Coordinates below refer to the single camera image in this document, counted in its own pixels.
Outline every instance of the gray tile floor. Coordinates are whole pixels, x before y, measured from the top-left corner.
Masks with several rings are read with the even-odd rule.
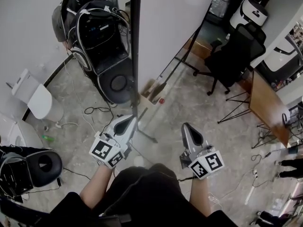
[[[188,61],[196,66],[203,64],[193,55],[190,55]],[[168,71],[176,63],[173,61]],[[67,70],[73,77],[83,109],[91,106],[106,106],[90,80],[84,77],[75,60],[67,64]],[[149,109],[140,121],[140,128],[155,137],[159,143],[154,144],[136,132],[133,146],[151,162],[165,164],[176,173],[178,178],[189,177],[191,172],[188,169],[182,170],[179,162],[179,155],[184,151],[180,128],[184,122],[192,123],[209,143],[220,150],[226,165],[223,170],[209,177],[209,191],[220,200],[222,206],[212,203],[213,209],[223,208],[223,211],[238,226],[247,226],[257,210],[268,210],[279,214],[290,191],[297,183],[296,180],[277,179],[274,183],[267,182],[254,189],[248,201],[247,196],[254,179],[249,170],[258,161],[251,161],[251,156],[255,154],[264,156],[271,150],[281,148],[281,144],[251,149],[258,139],[256,125],[259,123],[252,113],[217,124],[217,121],[229,113],[236,103],[225,101],[227,96],[220,83],[218,83],[215,93],[207,96],[206,92],[211,85],[211,78],[201,75],[193,77],[192,70],[181,64],[165,88],[165,103]],[[63,69],[51,82],[48,89],[64,107],[65,114],[62,123],[76,122],[79,126],[65,125],[63,129],[58,129],[54,123],[41,122],[32,114],[28,117],[27,122],[35,127],[40,136],[44,134],[55,138],[54,142],[44,140],[44,147],[57,151],[62,157],[65,167],[92,177],[98,166],[89,155],[94,132],[81,116],[80,106],[73,92],[71,77]],[[232,87],[230,95],[240,92],[240,87],[235,85]],[[128,105],[124,105],[114,108],[113,113],[114,115],[126,115],[131,113],[131,110]],[[110,121],[111,114],[95,111],[92,115],[84,115],[84,117],[92,124],[95,131],[101,131]],[[49,126],[48,132],[43,131],[44,124]],[[138,156],[138,153],[133,150],[127,160],[118,164],[117,170],[121,171],[132,166],[135,156]],[[280,152],[275,152],[269,158],[261,161],[257,166],[258,180],[255,184],[273,179],[278,171],[278,167],[274,166],[274,161],[280,158]],[[147,167],[151,165],[148,161],[145,163]],[[62,187],[59,190],[30,194],[25,205],[41,211],[51,211],[68,192],[79,193],[88,182],[85,177],[71,174],[65,170],[62,173],[62,181]],[[189,198],[191,182],[182,182],[180,186],[183,194]],[[42,190],[56,187],[57,184],[53,183]]]

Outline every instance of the person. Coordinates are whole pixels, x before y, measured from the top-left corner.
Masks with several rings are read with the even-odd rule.
[[[293,168],[296,168],[293,171],[284,171],[277,173],[276,178],[293,177],[298,179],[303,177],[303,159],[284,160],[281,162],[276,162],[276,165],[291,166]]]
[[[188,202],[162,164],[123,170],[107,190],[112,172],[100,165],[80,195],[67,194],[39,226],[105,226],[99,221],[110,216],[122,226],[236,226],[221,210],[211,213],[207,179],[193,179]]]
[[[257,217],[250,225],[259,225],[260,227],[282,227],[291,217],[291,214],[283,214],[281,217],[273,216],[266,211],[258,211]]]
[[[62,1],[62,7],[63,7],[62,8],[62,13],[61,13],[61,5],[56,7],[55,10],[53,11],[52,24],[53,24],[54,33],[56,35],[56,38],[57,38],[58,42],[62,42],[64,47],[66,47],[67,49],[70,49],[72,47],[72,45],[71,44],[66,44],[66,41],[68,39],[67,38],[68,35],[65,35],[66,31],[64,32],[64,28],[66,28],[66,29],[69,28],[69,25],[72,23],[72,21],[74,19],[74,14],[73,13],[78,12],[78,11],[68,12],[67,8],[75,7],[75,8],[80,9],[84,4],[86,4],[89,1],[90,0],[63,0]],[[118,0],[109,0],[109,1],[114,3],[116,8],[119,8]],[[63,21],[64,21],[64,28],[63,28],[61,16],[62,16]]]

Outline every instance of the wooden table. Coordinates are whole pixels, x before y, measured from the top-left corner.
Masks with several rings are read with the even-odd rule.
[[[289,110],[257,72],[253,73],[249,109],[287,147],[289,130],[283,124],[282,114],[285,114],[286,118],[289,119]]]

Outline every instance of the person's arm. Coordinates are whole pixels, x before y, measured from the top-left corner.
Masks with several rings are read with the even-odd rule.
[[[106,192],[112,172],[113,170],[107,166],[100,165],[98,167],[92,179],[80,193],[80,197],[86,206],[93,209],[101,201]]]
[[[193,179],[189,202],[206,217],[211,215],[207,178]]]

